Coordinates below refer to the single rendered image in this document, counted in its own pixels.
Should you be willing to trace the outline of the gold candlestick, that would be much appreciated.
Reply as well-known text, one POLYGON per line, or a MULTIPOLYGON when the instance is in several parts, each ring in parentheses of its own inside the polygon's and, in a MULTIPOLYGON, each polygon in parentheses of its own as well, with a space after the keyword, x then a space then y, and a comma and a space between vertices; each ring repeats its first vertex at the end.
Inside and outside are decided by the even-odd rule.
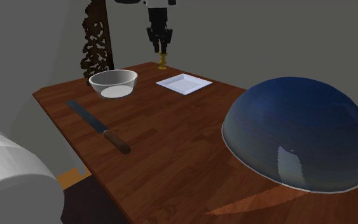
POLYGON ((159 62, 158 68, 159 69, 166 69, 167 67, 165 65, 166 65, 167 53, 162 53, 161 51, 159 51, 159 55, 160 55, 160 62, 159 62))

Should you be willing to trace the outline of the dark blue upturned bowl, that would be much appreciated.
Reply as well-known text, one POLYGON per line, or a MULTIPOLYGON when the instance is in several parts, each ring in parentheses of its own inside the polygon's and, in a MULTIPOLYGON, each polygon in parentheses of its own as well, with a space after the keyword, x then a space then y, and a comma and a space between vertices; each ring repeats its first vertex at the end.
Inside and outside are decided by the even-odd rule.
POLYGON ((231 105, 221 133, 241 163, 281 185, 313 193, 358 187, 358 106, 326 83, 257 84, 231 105))

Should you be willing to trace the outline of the clear glass bowl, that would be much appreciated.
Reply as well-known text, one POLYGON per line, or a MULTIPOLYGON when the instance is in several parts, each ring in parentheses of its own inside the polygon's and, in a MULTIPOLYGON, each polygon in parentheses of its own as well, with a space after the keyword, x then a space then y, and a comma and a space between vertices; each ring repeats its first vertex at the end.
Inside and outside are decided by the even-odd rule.
POLYGON ((136 86, 138 74, 131 70, 115 69, 97 73, 89 83, 102 99, 117 99, 130 95, 136 86))

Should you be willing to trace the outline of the dark carved wooden screen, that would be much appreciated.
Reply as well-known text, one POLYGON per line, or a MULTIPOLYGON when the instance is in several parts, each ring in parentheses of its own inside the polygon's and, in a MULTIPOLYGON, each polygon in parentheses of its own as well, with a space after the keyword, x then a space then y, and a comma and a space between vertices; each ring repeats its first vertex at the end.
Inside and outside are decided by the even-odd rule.
POLYGON ((85 56, 80 66, 85 70, 83 76, 86 78, 86 84, 90 86, 90 77, 99 72, 114 69, 114 62, 106 0, 90 0, 85 13, 86 18, 82 23, 86 39, 83 47, 85 56))

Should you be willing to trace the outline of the white square plate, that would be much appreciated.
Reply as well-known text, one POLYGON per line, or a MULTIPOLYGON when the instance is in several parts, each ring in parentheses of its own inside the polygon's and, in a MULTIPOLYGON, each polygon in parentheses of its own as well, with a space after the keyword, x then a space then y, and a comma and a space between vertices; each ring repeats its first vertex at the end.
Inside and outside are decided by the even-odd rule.
POLYGON ((162 81, 158 81, 156 84, 182 95, 188 95, 212 84, 212 82, 182 73, 162 81))

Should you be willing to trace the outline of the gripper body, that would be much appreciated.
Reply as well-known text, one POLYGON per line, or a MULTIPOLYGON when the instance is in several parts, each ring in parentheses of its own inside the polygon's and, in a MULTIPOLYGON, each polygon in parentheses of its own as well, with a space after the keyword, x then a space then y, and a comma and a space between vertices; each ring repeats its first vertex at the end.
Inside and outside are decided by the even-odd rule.
POLYGON ((149 30, 165 30, 167 28, 167 8, 148 8, 148 15, 151 22, 149 30))

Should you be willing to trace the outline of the brown wooden table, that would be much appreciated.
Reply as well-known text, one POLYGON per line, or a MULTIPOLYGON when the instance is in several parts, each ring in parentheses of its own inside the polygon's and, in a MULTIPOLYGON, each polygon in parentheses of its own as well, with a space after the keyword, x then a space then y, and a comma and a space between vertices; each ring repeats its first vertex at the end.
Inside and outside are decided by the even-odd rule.
POLYGON ((358 188, 306 193, 266 179, 226 148, 221 126, 243 92, 218 81, 189 95, 156 84, 179 74, 133 67, 134 92, 102 99, 78 79, 34 98, 131 224, 358 224, 358 188), (123 154, 66 102, 75 100, 131 148, 123 154))

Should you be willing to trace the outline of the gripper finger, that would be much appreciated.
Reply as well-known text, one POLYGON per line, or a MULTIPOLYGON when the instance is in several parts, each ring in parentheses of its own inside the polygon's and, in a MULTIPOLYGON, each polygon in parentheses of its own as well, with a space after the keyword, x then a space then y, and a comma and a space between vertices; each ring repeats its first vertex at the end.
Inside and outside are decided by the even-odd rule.
POLYGON ((172 39, 172 29, 164 29, 160 36, 160 43, 161 43, 161 53, 167 53, 167 45, 171 42, 172 39))
POLYGON ((154 30, 151 27, 147 27, 146 31, 147 31, 147 34, 148 34, 149 41, 152 42, 152 44, 153 44, 154 51, 159 52, 160 51, 160 45, 159 45, 159 37, 158 37, 158 35, 154 32, 154 30))

